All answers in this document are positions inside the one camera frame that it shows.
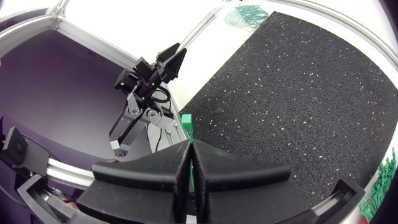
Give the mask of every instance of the speckled rubber mat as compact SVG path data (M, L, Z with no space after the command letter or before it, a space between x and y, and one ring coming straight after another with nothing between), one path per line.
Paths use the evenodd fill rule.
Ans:
M316 205L347 176L364 187L397 124L398 91L370 59L311 23L273 13L184 107L194 137L292 166Z

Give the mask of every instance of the black plastic part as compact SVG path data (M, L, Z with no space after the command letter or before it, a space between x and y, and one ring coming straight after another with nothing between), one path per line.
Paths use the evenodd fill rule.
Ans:
M153 74L155 68L141 57L137 60L136 66L133 69L146 81Z
M43 190L50 192L44 179L36 174L22 184L17 191L28 207L35 213L36 217L43 223L61 223L43 199Z
M398 175L395 174L383 201L370 224L397 223L398 211Z
M195 196L189 197L191 159ZM310 209L287 181L289 166L242 161L196 139L136 161L99 162L92 170L95 181L76 201L80 211L49 195L39 175L17 191L44 223L185 223L187 213L198 223L339 223L364 195L342 179L333 199ZM387 207L396 206L397 185L395 177L375 223L395 220ZM386 213L391 219L385 222Z
M176 43L173 46L165 49L164 51L159 52L157 54L156 61L165 62L167 59L169 59L171 56L173 56L177 52L179 47L180 47L180 43Z
M365 195L365 191L349 178L343 178L337 182L331 194L336 192L342 194L342 198L318 217L317 224L343 221Z
M290 166L244 161L195 139L198 223L277 223L308 211L289 175Z
M105 223L50 195L50 189L40 175L28 179L17 191L41 223Z
M196 139L193 148L195 172L206 175L209 192L260 187L288 180L290 176L289 165L245 161Z
M29 144L26 150L25 159L21 165L15 168L26 168L35 174L45 177L47 175L47 164L49 163L50 153L41 147Z
M158 71L154 71L147 81L142 82L134 92L139 98L148 100L154 94L157 87L162 83Z
M178 72L186 53L187 50L182 49L163 63L163 67L159 69L159 74L163 82L169 83L169 81L178 77Z
M132 92L134 87L137 85L137 82L138 80L130 75L130 71L124 69L118 76L118 79L114 84L114 88L128 94Z
M19 166L25 159L27 142L16 127L8 132L6 143L0 151L0 160L8 166Z
M107 222L177 222L186 219L189 141L130 162L94 164L95 181L79 208Z

